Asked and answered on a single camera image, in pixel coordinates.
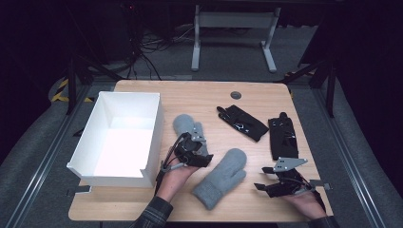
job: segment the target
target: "hand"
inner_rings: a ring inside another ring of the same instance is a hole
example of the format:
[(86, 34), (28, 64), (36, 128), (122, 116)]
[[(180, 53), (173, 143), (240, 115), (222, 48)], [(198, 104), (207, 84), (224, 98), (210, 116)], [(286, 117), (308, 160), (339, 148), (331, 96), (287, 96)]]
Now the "hand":
[(313, 192), (307, 191), (297, 195), (283, 196), (283, 199), (293, 204), (299, 212), (308, 219), (327, 217), (326, 212), (317, 202)]
[[(171, 161), (174, 158), (175, 155), (172, 153), (169, 160)], [(174, 159), (170, 164), (175, 165), (177, 163), (179, 163), (179, 160)], [(187, 179), (189, 179), (189, 177), (199, 169), (199, 167), (195, 166), (183, 166), (165, 173), (156, 196), (167, 202), (170, 202), (182, 189)]]

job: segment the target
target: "black sleeve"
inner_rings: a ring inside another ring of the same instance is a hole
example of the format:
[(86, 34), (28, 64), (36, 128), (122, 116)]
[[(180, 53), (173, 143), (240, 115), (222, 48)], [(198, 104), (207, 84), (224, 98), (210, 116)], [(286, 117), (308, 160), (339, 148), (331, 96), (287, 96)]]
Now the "black sleeve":
[(314, 219), (308, 222), (310, 228), (339, 228), (335, 217), (324, 217)]
[(132, 227), (163, 228), (172, 209), (173, 207), (169, 202), (159, 197), (154, 197)]

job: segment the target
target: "gray mitten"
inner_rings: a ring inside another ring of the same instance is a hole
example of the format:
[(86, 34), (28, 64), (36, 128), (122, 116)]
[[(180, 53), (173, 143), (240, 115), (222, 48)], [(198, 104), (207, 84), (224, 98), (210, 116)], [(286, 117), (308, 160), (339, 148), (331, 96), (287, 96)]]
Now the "gray mitten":
[(213, 171), (193, 189), (193, 195), (207, 210), (212, 210), (223, 196), (246, 177), (243, 170), (245, 164), (246, 155), (243, 151), (237, 148), (228, 150)]
[(197, 155), (207, 156), (207, 144), (202, 132), (202, 124), (199, 122), (194, 123), (193, 118), (187, 114), (179, 115), (174, 120), (174, 130), (179, 137), (182, 133), (189, 132), (195, 142), (201, 142), (201, 148), (196, 152)]

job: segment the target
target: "metal frame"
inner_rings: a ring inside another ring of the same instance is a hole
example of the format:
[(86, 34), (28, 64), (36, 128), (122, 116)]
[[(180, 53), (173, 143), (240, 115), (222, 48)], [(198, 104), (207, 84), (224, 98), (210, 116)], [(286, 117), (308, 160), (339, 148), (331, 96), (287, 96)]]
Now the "metal frame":
[(200, 29), (205, 28), (253, 28), (269, 29), (265, 41), (261, 41), (261, 48), (266, 59), (269, 71), (277, 72), (273, 55), (270, 51), (270, 44), (276, 30), (280, 8), (274, 12), (253, 13), (253, 12), (211, 12), (201, 11), (199, 5), (195, 10), (195, 45), (193, 47), (192, 67), (193, 71), (199, 70), (201, 54)]

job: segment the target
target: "white box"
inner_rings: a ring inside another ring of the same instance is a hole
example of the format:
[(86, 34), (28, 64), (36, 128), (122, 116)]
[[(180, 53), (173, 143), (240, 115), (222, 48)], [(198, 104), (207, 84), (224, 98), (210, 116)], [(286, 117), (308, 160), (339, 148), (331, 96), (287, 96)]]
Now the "white box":
[(67, 168), (91, 186), (152, 188), (162, 137), (160, 93), (102, 91)]

